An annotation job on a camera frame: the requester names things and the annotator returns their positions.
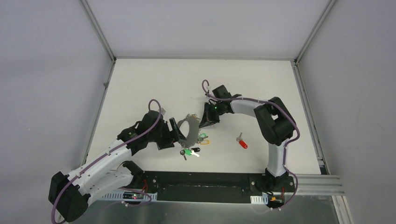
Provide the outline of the keyring with keys bunch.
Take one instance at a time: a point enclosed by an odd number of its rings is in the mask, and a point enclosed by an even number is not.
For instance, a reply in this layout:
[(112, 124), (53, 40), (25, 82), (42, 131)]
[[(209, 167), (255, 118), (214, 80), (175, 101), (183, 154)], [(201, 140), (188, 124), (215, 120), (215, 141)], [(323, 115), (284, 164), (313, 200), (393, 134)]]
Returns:
[(199, 157), (199, 147), (194, 147), (196, 144), (209, 145), (208, 135), (200, 132), (200, 119), (196, 114), (187, 114), (184, 119), (177, 122), (177, 127), (181, 130), (183, 125), (187, 125), (188, 132), (182, 133), (183, 137), (180, 138), (178, 143), (182, 147), (180, 154), (187, 161), (187, 156)]

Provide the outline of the red tagged key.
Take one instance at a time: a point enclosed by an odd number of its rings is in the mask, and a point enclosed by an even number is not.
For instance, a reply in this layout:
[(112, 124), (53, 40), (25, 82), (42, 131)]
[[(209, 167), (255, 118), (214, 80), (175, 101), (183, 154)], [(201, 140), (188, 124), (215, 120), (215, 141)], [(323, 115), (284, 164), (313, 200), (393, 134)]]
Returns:
[(239, 136), (236, 138), (236, 140), (238, 141), (239, 145), (244, 148), (247, 149), (248, 145), (245, 143), (245, 141), (242, 138), (242, 133), (239, 134)]

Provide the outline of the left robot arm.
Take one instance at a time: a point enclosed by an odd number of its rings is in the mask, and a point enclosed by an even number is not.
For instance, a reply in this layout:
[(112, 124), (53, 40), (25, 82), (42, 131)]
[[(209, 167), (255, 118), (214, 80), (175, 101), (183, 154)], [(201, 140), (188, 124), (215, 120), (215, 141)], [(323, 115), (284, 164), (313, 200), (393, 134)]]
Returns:
[(140, 187), (142, 170), (132, 157), (149, 143), (161, 150), (185, 139), (174, 118), (165, 121), (160, 112), (148, 111), (142, 120), (122, 130), (100, 155), (67, 174), (59, 171), (52, 176), (48, 196), (53, 205), (52, 223), (57, 223), (56, 212), (63, 224), (70, 223), (106, 193), (125, 186)]

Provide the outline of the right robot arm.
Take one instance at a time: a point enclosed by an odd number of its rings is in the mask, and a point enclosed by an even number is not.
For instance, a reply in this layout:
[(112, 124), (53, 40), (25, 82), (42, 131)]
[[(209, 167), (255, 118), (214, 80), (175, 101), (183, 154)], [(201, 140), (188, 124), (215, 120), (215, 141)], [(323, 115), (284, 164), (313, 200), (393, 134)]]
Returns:
[(289, 177), (285, 167), (288, 143), (292, 141), (297, 129), (295, 120), (279, 97), (269, 101), (244, 98), (240, 94), (232, 95), (224, 85), (215, 88), (210, 99), (204, 105), (201, 128), (220, 122), (220, 116), (226, 113), (244, 114), (256, 118), (264, 139), (269, 144), (269, 161), (265, 169), (263, 183), (271, 191), (279, 190)]

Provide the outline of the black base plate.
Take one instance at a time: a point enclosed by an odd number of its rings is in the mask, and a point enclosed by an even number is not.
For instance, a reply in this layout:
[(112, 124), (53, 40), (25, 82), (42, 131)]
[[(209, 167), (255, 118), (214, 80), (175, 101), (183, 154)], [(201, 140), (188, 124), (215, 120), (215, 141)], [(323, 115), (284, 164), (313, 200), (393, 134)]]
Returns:
[(286, 173), (270, 177), (258, 173), (200, 173), (142, 171), (127, 189), (156, 194), (158, 201), (194, 203), (250, 203), (251, 197), (283, 197), (293, 194), (298, 183)]

